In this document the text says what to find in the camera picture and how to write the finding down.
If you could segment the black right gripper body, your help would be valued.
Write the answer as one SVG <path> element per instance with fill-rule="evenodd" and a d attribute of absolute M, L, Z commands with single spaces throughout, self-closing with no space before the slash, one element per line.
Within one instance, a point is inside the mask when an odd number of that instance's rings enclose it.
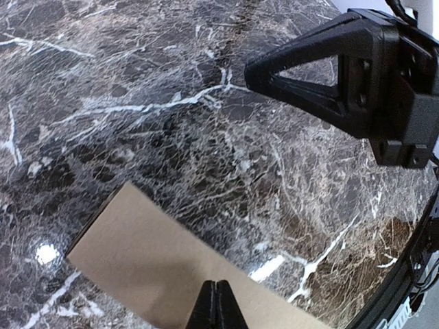
<path fill-rule="evenodd" d="M 385 12 L 371 10 L 399 34 L 385 95 L 381 136 L 370 141 L 378 165 L 422 169 L 438 137 L 438 41 Z"/>

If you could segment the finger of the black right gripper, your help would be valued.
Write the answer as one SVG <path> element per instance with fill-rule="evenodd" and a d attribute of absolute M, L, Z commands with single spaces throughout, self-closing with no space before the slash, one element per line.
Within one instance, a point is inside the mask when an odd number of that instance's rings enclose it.
<path fill-rule="evenodd" d="M 347 12 L 249 61 L 248 89 L 355 138 L 381 135 L 399 34 L 375 12 Z"/>

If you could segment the brown cardboard box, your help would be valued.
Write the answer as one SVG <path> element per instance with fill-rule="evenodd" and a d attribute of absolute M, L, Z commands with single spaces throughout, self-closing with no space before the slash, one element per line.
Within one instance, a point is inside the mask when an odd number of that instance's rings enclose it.
<path fill-rule="evenodd" d="M 251 328 L 324 327 L 252 280 L 131 183 L 98 208 L 69 248 L 67 259 L 157 328 L 184 328 L 206 280 L 230 283 Z"/>

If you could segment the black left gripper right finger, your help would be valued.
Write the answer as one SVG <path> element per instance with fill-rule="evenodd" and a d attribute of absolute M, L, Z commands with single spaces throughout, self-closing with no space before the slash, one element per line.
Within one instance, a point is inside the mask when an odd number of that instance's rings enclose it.
<path fill-rule="evenodd" d="M 220 329 L 248 329 L 230 284 L 226 280 L 216 283 L 215 327 Z"/>

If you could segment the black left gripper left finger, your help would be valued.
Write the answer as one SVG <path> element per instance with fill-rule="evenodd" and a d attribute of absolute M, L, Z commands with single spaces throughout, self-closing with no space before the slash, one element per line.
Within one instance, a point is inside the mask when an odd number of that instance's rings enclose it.
<path fill-rule="evenodd" d="M 216 282 L 202 284 L 186 329 L 214 329 L 216 327 Z"/>

